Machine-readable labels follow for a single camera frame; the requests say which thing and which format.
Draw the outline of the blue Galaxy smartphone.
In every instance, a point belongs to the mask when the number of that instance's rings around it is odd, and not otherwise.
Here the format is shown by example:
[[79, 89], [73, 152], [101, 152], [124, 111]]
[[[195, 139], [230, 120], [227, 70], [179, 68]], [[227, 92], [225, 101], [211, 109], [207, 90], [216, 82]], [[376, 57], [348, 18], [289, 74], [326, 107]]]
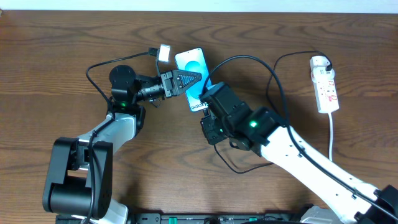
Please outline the blue Galaxy smartphone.
[[176, 54], [175, 63], [179, 70], [201, 73], [201, 80], [191, 86], [185, 93], [191, 112], [194, 113], [206, 109], [208, 107], [207, 104], [200, 99], [205, 80], [209, 76], [203, 49], [199, 47]]

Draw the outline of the white power strip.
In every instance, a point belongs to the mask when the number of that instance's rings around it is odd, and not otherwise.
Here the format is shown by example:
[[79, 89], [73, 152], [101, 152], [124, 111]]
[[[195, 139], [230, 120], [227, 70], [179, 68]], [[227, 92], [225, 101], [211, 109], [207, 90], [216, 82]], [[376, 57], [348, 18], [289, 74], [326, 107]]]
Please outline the white power strip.
[[[325, 56], [314, 56], [310, 59], [310, 68], [326, 67], [329, 71], [330, 61]], [[335, 81], [328, 80], [323, 83], [313, 83], [318, 112], [321, 114], [332, 113], [340, 108], [336, 92]]]

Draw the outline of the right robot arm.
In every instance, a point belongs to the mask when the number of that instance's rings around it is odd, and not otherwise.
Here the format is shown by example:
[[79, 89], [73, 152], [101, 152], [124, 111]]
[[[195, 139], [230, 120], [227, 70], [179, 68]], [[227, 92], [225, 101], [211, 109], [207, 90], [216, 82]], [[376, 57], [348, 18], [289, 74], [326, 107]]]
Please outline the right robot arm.
[[253, 151], [278, 165], [319, 196], [341, 223], [397, 223], [397, 189], [363, 182], [319, 153], [274, 111], [256, 110], [221, 82], [200, 95], [212, 112], [206, 135], [214, 145]]

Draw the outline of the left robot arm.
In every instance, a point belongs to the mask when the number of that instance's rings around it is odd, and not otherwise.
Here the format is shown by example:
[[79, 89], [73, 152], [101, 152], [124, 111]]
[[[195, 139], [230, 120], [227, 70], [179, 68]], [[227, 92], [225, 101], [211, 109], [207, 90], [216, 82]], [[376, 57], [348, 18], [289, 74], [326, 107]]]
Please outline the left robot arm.
[[143, 101], [181, 95], [201, 78], [185, 70], [147, 77], [127, 65], [114, 67], [105, 120], [86, 134], [60, 137], [53, 144], [44, 210], [80, 223], [128, 223], [128, 207], [112, 198], [114, 154], [143, 128]]

